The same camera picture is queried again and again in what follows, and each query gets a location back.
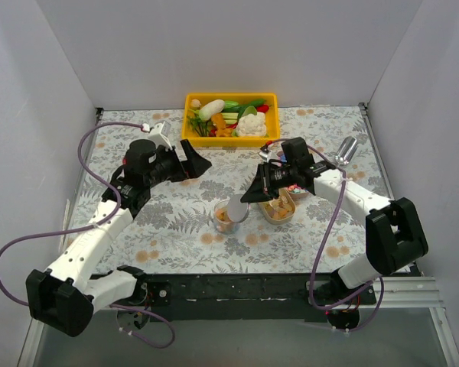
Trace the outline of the silver metal jar lid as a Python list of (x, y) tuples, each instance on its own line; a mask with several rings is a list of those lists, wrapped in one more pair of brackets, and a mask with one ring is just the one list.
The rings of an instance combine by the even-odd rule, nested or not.
[(231, 222), (243, 222), (249, 215), (249, 204), (243, 203), (242, 197), (242, 194), (236, 194), (229, 199), (226, 205), (226, 212)]

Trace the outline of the pink tray of colourful candies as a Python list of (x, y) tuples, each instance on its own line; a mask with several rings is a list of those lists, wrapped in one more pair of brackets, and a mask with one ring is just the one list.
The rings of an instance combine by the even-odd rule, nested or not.
[[(283, 164), (285, 164), (287, 162), (287, 158), (286, 158), (286, 156), (285, 156), (283, 151), (279, 151), (278, 152), (278, 159)], [(303, 199), (309, 194), (308, 191), (306, 191), (304, 188), (301, 188), (297, 184), (292, 184), (291, 186), (286, 187), (285, 189), (286, 189), (287, 193), (291, 196), (291, 198), (293, 200)]]

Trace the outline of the beige tray of orange candies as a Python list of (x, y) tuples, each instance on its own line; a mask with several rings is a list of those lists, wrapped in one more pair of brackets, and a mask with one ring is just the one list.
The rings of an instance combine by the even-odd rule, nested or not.
[(258, 203), (265, 219), (272, 225), (290, 222), (295, 214), (296, 205), (289, 193), (280, 189), (277, 199)]

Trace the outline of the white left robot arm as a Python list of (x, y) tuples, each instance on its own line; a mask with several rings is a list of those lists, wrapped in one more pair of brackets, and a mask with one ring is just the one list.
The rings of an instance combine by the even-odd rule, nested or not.
[(200, 177), (211, 162), (199, 155), (187, 139), (181, 141), (185, 159), (174, 148), (139, 139), (129, 145), (122, 165), (89, 221), (89, 229), (45, 271), (33, 270), (26, 279), (31, 316), (68, 336), (80, 335), (93, 314), (117, 300), (132, 306), (148, 295), (142, 271), (123, 265), (106, 276), (91, 278), (108, 247), (127, 228), (151, 198), (151, 189), (170, 181)]

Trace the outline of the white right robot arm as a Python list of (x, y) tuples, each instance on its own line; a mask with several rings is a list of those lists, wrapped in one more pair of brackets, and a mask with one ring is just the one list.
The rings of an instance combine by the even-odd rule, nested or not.
[(428, 243), (414, 203), (375, 194), (349, 181), (343, 169), (327, 159), (315, 161), (303, 138), (280, 141), (285, 161), (268, 159), (243, 194), (243, 203), (263, 203), (296, 184), (323, 200), (336, 204), (359, 222), (366, 233), (366, 250), (332, 277), (331, 296), (348, 304), (359, 287), (380, 276), (391, 275), (428, 253)]

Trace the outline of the clear glass jar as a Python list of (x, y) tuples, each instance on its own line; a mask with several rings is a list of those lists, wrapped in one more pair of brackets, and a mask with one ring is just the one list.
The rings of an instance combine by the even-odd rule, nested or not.
[(227, 205), (229, 200), (221, 200), (218, 202), (213, 211), (213, 223), (216, 230), (224, 235), (233, 234), (239, 228), (239, 223), (230, 220), (227, 213)]

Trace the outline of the silver metal scoop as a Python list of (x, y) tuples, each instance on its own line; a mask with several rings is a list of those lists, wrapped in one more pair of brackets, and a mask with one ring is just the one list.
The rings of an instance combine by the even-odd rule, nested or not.
[(334, 155), (337, 165), (346, 166), (350, 163), (358, 148), (358, 141), (352, 136), (346, 137)]

